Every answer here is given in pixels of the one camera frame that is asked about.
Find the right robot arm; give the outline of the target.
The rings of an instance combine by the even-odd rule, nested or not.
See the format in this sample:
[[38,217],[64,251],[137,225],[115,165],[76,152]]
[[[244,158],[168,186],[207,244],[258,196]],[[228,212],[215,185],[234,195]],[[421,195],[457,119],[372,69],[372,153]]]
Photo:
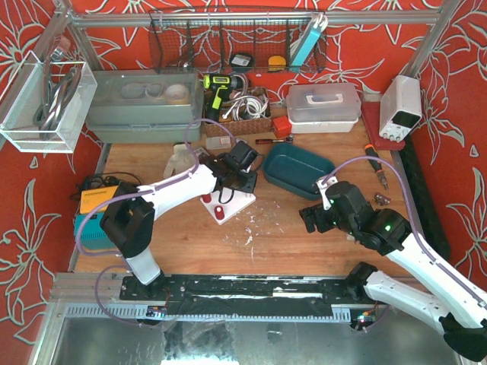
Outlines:
[[322,202],[299,212],[307,232],[341,230],[424,287],[410,287],[359,262],[345,279],[349,295],[394,306],[435,329],[461,357],[485,360],[486,292],[435,252],[397,211],[372,208],[358,187],[346,181],[330,179],[321,187]]

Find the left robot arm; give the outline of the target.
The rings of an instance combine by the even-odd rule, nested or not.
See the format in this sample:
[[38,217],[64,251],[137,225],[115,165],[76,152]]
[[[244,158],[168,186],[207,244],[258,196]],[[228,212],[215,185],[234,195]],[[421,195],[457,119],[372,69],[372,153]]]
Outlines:
[[100,227],[140,284],[148,286],[164,276],[149,248],[154,222],[169,210],[200,198],[219,225],[226,223],[256,200],[255,160],[263,158],[239,141],[227,153],[197,157],[193,167],[163,181],[138,187],[119,185]]

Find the white control box with knob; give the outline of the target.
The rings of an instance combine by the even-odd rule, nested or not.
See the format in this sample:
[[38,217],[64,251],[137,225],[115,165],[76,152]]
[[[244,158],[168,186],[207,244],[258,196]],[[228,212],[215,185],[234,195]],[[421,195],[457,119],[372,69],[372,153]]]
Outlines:
[[207,152],[207,150],[204,148],[197,148],[194,150],[194,152],[198,158],[203,156],[209,156],[209,152]]

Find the white peg base plate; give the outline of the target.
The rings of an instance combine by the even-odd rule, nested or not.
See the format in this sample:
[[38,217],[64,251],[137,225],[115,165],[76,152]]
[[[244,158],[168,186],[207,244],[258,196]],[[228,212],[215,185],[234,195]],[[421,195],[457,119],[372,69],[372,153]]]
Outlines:
[[[214,218],[218,225],[222,225],[230,220],[233,216],[241,212],[243,209],[249,207],[256,201],[256,196],[250,193],[244,193],[237,190],[231,190],[224,188],[222,192],[215,191],[212,192],[212,202],[204,203],[200,202],[205,206],[209,214]],[[217,205],[221,205],[224,209],[224,220],[217,221],[215,219],[214,208]]]

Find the white work glove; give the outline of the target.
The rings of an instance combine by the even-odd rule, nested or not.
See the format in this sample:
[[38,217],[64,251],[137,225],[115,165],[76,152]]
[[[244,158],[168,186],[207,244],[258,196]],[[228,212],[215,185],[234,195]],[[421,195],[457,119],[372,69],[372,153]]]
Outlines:
[[170,156],[163,172],[163,178],[168,179],[194,167],[195,158],[184,143],[173,146],[173,154]]

